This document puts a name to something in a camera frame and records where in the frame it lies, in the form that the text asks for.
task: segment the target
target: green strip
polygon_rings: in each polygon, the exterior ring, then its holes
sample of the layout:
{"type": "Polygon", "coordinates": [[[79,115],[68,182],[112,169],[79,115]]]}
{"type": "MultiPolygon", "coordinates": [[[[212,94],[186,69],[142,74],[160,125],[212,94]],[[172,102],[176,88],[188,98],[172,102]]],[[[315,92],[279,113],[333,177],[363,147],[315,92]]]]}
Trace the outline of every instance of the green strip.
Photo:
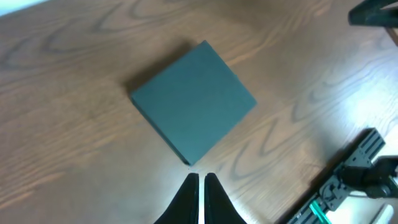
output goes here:
{"type": "Polygon", "coordinates": [[[314,213],[314,215],[316,215],[320,221],[320,223],[322,224],[331,224],[331,222],[329,221],[328,217],[326,217],[326,215],[323,213],[321,207],[319,207],[319,204],[316,200],[314,200],[311,204],[310,204],[310,208],[312,213],[314,213]]]}

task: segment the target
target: wood grain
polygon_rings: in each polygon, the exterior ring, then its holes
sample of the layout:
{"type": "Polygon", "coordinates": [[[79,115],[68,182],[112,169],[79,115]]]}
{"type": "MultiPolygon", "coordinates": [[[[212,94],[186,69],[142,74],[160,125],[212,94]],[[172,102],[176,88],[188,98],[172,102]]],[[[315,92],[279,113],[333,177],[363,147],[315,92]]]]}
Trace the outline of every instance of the wood grain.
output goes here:
{"type": "Polygon", "coordinates": [[[359,2],[53,0],[0,18],[0,223],[153,223],[189,172],[276,221],[363,128],[398,124],[398,51],[348,25],[359,2]],[[187,167],[126,90],[202,40],[258,105],[187,167]]]}

